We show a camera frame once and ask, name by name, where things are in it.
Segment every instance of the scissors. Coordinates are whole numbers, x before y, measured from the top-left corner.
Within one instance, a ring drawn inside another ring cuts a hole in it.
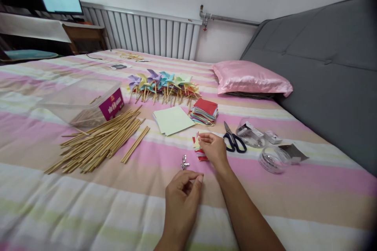
[[[237,150],[238,153],[245,153],[246,152],[246,145],[245,143],[241,140],[241,138],[239,138],[237,135],[235,135],[231,129],[229,128],[229,126],[227,125],[226,122],[224,122],[224,126],[225,126],[225,130],[227,131],[227,133],[224,135],[224,139],[225,137],[228,138],[228,141],[229,141],[229,144],[231,145],[231,148],[229,148],[227,146],[227,151],[229,152],[234,152]],[[241,150],[237,144],[237,140],[240,142],[240,144],[242,145],[243,147],[243,150]]]

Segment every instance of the scissors blade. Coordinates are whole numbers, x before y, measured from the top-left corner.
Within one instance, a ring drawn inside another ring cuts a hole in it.
[[[228,124],[226,122],[224,122],[224,127],[225,127],[226,132],[229,133],[229,136],[231,137],[231,142],[233,144],[235,144],[236,141],[233,138],[233,132],[231,131],[231,129],[229,128],[229,126],[228,126]]]

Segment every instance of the radiator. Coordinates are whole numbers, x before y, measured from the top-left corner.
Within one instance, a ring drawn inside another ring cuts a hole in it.
[[[201,20],[81,2],[86,20],[106,28],[108,49],[194,60]]]

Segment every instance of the satin pillowcase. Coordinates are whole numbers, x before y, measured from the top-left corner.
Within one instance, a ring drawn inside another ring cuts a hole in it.
[[[212,69],[219,79],[218,94],[242,91],[248,93],[284,93],[288,97],[293,87],[284,77],[256,63],[224,61]]]

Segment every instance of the gray upholstered headboard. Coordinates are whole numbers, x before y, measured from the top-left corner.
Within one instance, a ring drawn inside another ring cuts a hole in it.
[[[264,21],[241,59],[293,85],[278,103],[377,176],[375,0],[347,0]]]

